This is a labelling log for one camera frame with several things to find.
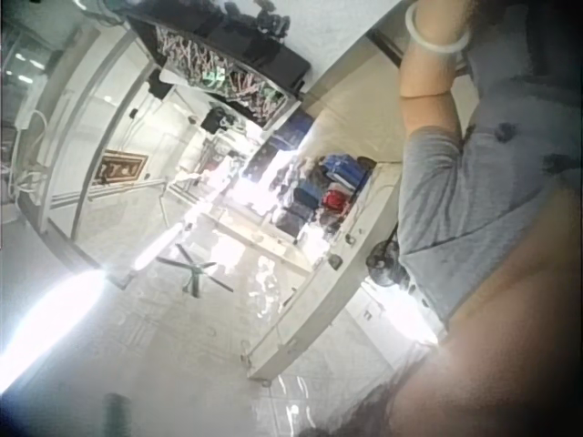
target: shirt button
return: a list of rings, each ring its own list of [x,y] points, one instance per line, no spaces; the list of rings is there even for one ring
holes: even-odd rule
[[[500,143],[507,143],[517,134],[517,127],[510,123],[500,123],[494,135]]]

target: white bangle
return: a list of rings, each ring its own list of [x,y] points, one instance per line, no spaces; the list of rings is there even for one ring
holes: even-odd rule
[[[431,44],[430,42],[426,41],[417,29],[415,28],[414,24],[414,14],[417,10],[417,3],[413,3],[407,9],[407,13],[404,16],[404,23],[407,26],[407,30],[409,31],[409,35],[411,35],[412,39],[419,45],[423,46],[427,50],[435,53],[439,53],[442,55],[452,55],[453,53],[461,52],[465,49],[465,47],[470,42],[470,31],[466,30],[459,41],[450,44],[449,46],[438,46],[437,44]]]

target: framed picture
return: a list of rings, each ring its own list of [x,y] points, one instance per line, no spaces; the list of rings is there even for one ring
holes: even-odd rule
[[[148,155],[106,150],[93,183],[103,185],[138,180],[147,161]]]

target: black cabinet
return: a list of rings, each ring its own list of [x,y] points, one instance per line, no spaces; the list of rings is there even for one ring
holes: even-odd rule
[[[204,0],[146,0],[136,5],[124,0],[111,0],[108,6],[128,18],[131,27],[161,66],[167,58],[158,51],[157,25],[235,61],[242,69],[260,76],[282,92],[289,102],[294,103],[299,99],[303,78],[310,70],[310,63],[284,44],[263,34],[253,23],[245,20],[247,15],[233,18],[218,6]],[[261,127],[274,121],[258,122],[237,101],[228,101],[216,95],[213,97]]]

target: red bag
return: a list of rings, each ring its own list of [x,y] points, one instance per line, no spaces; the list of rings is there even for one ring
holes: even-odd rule
[[[348,196],[337,189],[331,189],[324,195],[322,204],[332,211],[343,212],[347,201]]]

